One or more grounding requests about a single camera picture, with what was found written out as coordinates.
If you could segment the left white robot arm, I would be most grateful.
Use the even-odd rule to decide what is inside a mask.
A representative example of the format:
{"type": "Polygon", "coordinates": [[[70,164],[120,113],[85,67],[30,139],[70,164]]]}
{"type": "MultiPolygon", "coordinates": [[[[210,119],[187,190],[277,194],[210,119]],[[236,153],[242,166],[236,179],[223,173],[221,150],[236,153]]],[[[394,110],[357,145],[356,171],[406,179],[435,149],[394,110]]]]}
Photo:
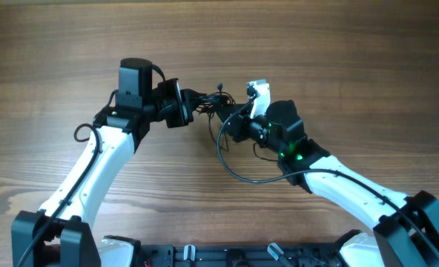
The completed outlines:
{"type": "Polygon", "coordinates": [[[90,136],[62,184],[38,211],[21,211],[11,227],[15,266],[137,266],[141,243],[110,236],[96,243],[94,220],[114,178],[135,154],[153,122],[186,126],[206,95],[177,79],[154,86],[161,69],[147,59],[120,62],[119,85],[85,128],[90,136]]]}

